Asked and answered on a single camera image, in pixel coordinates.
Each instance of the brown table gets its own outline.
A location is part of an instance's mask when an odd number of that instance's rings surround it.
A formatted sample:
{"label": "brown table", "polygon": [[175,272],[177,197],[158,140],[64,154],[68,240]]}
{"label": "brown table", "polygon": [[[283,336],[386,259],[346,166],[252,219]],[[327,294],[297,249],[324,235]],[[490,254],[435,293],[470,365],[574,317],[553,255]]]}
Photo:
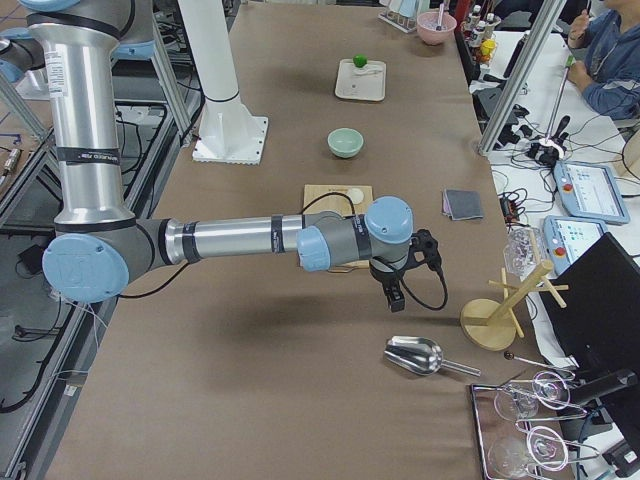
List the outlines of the brown table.
{"label": "brown table", "polygon": [[[428,47],[377,13],[242,6],[231,42],[244,103],[270,119],[262,163],[194,163],[185,150],[156,216],[295,213],[304,184],[372,185],[409,202],[416,228],[440,241],[448,306],[432,313],[408,299],[391,314],[366,270],[306,273],[295,255],[193,265],[162,293],[120,302],[47,478],[479,478],[472,379],[418,378],[382,352],[392,335],[421,335],[481,368],[483,382],[521,368],[472,345],[458,323],[465,302],[500,298],[486,282],[503,265],[504,224],[489,164],[474,153],[480,132],[453,39]],[[333,95],[338,62],[355,53],[387,63],[383,102]],[[342,126],[365,137],[351,161],[326,146]],[[485,218],[445,218],[443,188],[479,191]],[[407,282],[440,302],[426,268]],[[514,350],[531,356],[527,326]]]}

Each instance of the black monitor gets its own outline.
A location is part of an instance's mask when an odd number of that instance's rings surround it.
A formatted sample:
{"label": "black monitor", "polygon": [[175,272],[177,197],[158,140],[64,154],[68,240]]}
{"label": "black monitor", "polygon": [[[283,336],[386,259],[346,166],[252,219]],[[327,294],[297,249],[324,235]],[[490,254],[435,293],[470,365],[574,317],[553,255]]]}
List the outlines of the black monitor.
{"label": "black monitor", "polygon": [[[556,284],[569,285],[560,308],[542,300],[560,346],[591,381],[620,369],[640,376],[640,267],[611,233],[605,233]],[[600,398],[631,448],[640,453],[640,385]]]}

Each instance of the white desk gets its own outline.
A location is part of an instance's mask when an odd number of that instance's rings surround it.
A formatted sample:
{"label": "white desk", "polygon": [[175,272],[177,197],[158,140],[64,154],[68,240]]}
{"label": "white desk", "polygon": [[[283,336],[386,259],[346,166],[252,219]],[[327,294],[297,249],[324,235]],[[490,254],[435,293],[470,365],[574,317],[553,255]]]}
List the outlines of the white desk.
{"label": "white desk", "polygon": [[[498,49],[491,63],[490,73],[492,75],[502,77],[513,49],[521,36],[522,33],[520,32],[496,32]],[[531,112],[527,116],[527,120],[534,125],[539,125],[538,130],[541,132],[545,132],[547,129],[553,104],[560,88],[564,65],[569,55],[570,51],[562,37],[557,34],[551,34],[527,79],[527,93],[519,95],[516,101]],[[495,85],[487,82],[473,82],[471,90],[482,88],[483,84]],[[610,162],[620,158],[617,152],[620,152],[624,147],[624,140],[618,135],[618,130],[613,121],[609,117],[599,116],[591,110],[578,89],[570,82],[567,82],[565,86],[554,123],[554,130],[564,115],[571,116],[571,121],[566,129],[571,135],[565,142],[568,159],[598,163]],[[596,144],[598,144],[598,149],[583,147],[583,145]],[[495,174],[496,189],[498,193],[501,193],[523,187],[527,189],[530,198],[551,200],[551,194],[544,189],[540,176],[540,173],[548,170],[517,169],[514,168],[511,162],[514,152],[525,150],[527,147],[528,141],[523,141],[513,149],[494,151],[489,154],[488,158],[493,170],[508,177],[507,183],[503,175]],[[525,155],[518,155],[516,158],[521,161],[519,163],[523,166],[537,166]],[[554,185],[552,176],[549,177],[549,182],[552,186]],[[623,194],[640,192],[640,186],[627,181],[618,181],[618,185]],[[608,229],[630,254],[639,254],[640,199],[627,199],[625,203],[632,219],[631,223],[624,226],[609,225]],[[546,212],[535,211],[546,210],[550,206],[549,204],[527,201],[525,206],[529,213],[524,217],[524,222],[538,228],[542,228],[542,222],[547,215],[567,215],[557,195],[553,207]],[[538,308],[537,318],[533,323],[541,353],[556,365],[566,365],[567,362],[563,358],[563,352],[555,339],[551,322],[539,296],[533,294],[531,297]],[[587,443],[599,448],[601,451],[606,451],[621,438],[620,432],[614,426],[614,429],[610,432],[590,437]],[[608,468],[608,465],[602,458],[599,458],[584,462],[584,467],[589,474],[589,478],[593,479],[603,473]],[[630,478],[640,480],[640,472]]]}

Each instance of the blue framed tablet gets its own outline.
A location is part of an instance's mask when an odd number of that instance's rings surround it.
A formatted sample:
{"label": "blue framed tablet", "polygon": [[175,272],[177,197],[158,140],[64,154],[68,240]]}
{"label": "blue framed tablet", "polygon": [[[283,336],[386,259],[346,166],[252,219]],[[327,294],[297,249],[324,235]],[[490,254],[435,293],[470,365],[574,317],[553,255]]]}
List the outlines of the blue framed tablet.
{"label": "blue framed tablet", "polygon": [[616,225],[629,223],[629,212],[607,165],[557,162],[553,176],[562,204],[571,216]]}
{"label": "blue framed tablet", "polygon": [[560,275],[604,235],[607,224],[594,218],[549,215],[542,229],[554,270]]}

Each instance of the white stand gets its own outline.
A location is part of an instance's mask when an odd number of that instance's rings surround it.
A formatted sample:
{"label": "white stand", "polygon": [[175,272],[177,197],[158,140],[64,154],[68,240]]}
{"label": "white stand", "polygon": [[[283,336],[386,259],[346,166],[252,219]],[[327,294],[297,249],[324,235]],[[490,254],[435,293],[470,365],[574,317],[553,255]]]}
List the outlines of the white stand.
{"label": "white stand", "polygon": [[207,97],[193,159],[260,163],[268,120],[253,117],[240,98],[222,2],[179,0],[178,3]]}

